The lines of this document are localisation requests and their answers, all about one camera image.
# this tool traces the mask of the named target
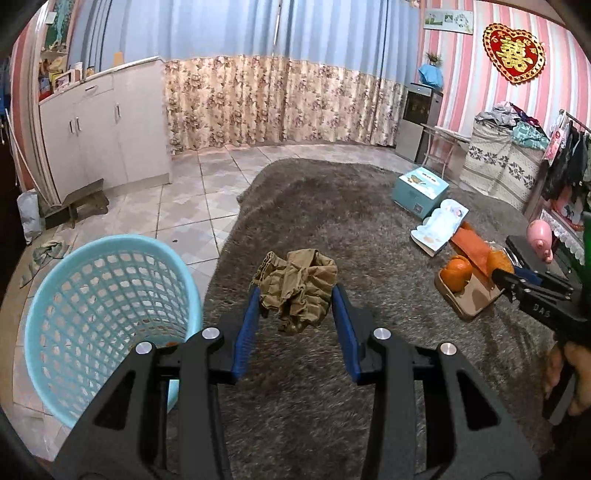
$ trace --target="pile of clothes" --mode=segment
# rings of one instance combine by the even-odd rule
[[[308,325],[319,327],[330,307],[337,281],[334,260],[314,248],[295,250],[286,260],[267,253],[252,284],[261,290],[261,303],[279,312],[279,331],[301,333]]]
[[[479,113],[476,120],[511,130],[513,143],[521,147],[546,150],[550,143],[540,122],[511,102],[498,103],[490,112]]]

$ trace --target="crumpled cloth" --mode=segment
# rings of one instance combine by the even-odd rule
[[[21,288],[27,285],[39,271],[51,260],[64,258],[70,245],[63,240],[50,240],[33,250],[33,259],[29,263],[27,272],[21,278]]]
[[[500,127],[514,127],[520,120],[509,102],[497,103],[490,112],[480,112],[475,119],[489,120]]]
[[[426,63],[419,68],[418,73],[421,77],[421,83],[437,90],[443,89],[443,74],[436,66]]]
[[[516,111],[517,115],[519,115],[519,118],[521,118],[522,122],[525,122],[528,125],[531,125],[532,127],[534,127],[538,132],[540,132],[541,134],[543,134],[546,138],[548,138],[546,136],[546,134],[544,133],[544,130],[542,129],[542,126],[540,125],[540,122],[538,121],[537,118],[534,118],[532,116],[529,116],[527,113],[525,113],[521,108],[519,108],[517,105],[515,104],[511,104],[511,106],[513,107],[513,110]]]
[[[530,124],[518,122],[517,126],[513,129],[513,143],[521,147],[545,151],[548,145],[550,145],[550,140]]]
[[[261,289],[262,305],[279,312],[279,331],[287,335],[320,325],[336,281],[335,261],[313,248],[289,252],[286,260],[267,253],[252,279]]]

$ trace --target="cabinet door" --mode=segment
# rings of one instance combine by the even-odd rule
[[[90,183],[74,125],[74,105],[67,95],[56,96],[40,106],[41,128],[57,193],[66,196]]]
[[[127,183],[115,129],[113,90],[80,101],[75,113],[76,132],[89,181],[105,179],[105,190]]]
[[[164,116],[164,65],[154,61],[113,74],[117,134],[129,181],[170,174]]]

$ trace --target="human hand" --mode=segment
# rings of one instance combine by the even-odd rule
[[[546,395],[558,385],[565,358],[579,376],[574,399],[569,405],[569,415],[575,417],[591,407],[591,351],[573,342],[566,343],[562,351],[556,344],[548,354],[544,374],[543,385]]]

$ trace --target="khaki cloth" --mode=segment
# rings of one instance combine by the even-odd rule
[[[279,311],[280,332],[294,335],[320,325],[336,279],[335,261],[310,248],[289,252],[286,260],[267,253],[252,283],[261,289],[263,306]]]

